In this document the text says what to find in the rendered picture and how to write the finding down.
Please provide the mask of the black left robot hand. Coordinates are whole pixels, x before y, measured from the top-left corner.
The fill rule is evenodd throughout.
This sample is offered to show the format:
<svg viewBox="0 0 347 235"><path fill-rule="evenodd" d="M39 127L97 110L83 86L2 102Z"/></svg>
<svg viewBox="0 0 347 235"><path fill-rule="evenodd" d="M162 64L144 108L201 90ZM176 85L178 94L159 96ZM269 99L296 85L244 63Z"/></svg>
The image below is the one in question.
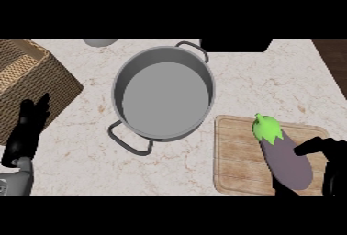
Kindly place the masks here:
<svg viewBox="0 0 347 235"><path fill-rule="evenodd" d="M35 159L43 127L51 116L49 101L51 95L45 94L38 103L30 99L21 103L20 119L2 158L2 165L8 168L17 168L14 161L21 157Z"/></svg>

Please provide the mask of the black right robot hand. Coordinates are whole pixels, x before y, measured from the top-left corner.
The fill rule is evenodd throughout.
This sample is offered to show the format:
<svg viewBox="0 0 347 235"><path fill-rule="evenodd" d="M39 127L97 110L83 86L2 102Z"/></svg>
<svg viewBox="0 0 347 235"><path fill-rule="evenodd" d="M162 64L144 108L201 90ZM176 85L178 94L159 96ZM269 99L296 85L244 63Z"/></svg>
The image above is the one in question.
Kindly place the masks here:
<svg viewBox="0 0 347 235"><path fill-rule="evenodd" d="M323 194L326 196L347 196L347 141L315 137L294 148L299 156L321 152L327 159ZM274 189L278 196L297 196L274 178Z"/></svg>

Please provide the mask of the purple eggplant with green cap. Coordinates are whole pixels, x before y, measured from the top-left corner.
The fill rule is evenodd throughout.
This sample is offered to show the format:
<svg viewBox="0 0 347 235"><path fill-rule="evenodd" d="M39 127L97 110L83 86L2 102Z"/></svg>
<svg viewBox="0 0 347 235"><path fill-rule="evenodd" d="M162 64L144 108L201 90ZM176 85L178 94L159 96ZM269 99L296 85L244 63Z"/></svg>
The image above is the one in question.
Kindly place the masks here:
<svg viewBox="0 0 347 235"><path fill-rule="evenodd" d="M274 117L256 114L253 133L274 178L292 190L305 190L314 180L308 157L294 153L296 142Z"/></svg>

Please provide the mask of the pale wooden cutting board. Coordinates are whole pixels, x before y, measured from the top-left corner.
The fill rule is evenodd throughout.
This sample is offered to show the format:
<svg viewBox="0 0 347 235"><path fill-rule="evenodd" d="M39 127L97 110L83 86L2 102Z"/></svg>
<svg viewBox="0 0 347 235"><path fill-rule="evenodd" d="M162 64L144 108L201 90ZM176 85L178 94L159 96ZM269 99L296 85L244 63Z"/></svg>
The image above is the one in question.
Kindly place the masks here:
<svg viewBox="0 0 347 235"><path fill-rule="evenodd" d="M228 195L274 195L272 173L265 161L261 145L253 134L256 118L221 115L215 120L215 187ZM300 145L328 132L318 126L281 122L281 127ZM327 159L323 153L308 155L314 170L314 181L302 196L323 195L323 179Z"/></svg>

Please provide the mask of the grey metal pot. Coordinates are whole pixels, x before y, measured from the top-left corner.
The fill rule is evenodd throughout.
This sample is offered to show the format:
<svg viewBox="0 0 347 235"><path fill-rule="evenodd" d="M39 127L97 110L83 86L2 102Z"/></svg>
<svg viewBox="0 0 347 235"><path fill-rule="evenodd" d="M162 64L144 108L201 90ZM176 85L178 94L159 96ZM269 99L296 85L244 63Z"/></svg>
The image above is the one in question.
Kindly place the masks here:
<svg viewBox="0 0 347 235"><path fill-rule="evenodd" d="M151 143L181 140L200 128L215 102L206 52L179 44L139 52L125 63L111 89L117 123Z"/></svg>

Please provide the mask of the brown wicker basket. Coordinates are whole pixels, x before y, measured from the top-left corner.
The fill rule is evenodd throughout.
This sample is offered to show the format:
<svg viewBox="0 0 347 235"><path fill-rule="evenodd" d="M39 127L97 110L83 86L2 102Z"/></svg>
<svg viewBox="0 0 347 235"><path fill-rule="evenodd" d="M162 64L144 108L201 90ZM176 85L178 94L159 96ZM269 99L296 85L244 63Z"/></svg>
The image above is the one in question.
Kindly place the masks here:
<svg viewBox="0 0 347 235"><path fill-rule="evenodd" d="M30 39L0 39L0 146L18 123L21 103L51 95L49 126L83 91L51 51Z"/></svg>

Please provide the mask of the pale grey round object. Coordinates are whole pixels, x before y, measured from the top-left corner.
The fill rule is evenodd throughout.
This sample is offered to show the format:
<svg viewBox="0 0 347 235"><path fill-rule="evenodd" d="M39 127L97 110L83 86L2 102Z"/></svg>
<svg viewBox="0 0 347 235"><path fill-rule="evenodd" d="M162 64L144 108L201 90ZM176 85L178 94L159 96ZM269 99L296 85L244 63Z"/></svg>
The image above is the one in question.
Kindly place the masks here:
<svg viewBox="0 0 347 235"><path fill-rule="evenodd" d="M116 39L86 39L85 42L89 46L101 48L110 46L116 42Z"/></svg>

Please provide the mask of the black appliance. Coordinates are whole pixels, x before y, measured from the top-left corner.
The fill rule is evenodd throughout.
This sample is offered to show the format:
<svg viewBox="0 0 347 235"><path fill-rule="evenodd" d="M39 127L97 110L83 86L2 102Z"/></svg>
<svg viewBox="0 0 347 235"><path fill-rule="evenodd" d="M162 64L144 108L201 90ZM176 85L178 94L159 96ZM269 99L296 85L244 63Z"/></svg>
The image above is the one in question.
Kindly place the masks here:
<svg viewBox="0 0 347 235"><path fill-rule="evenodd" d="M201 47L207 52L263 52L271 39L203 39Z"/></svg>

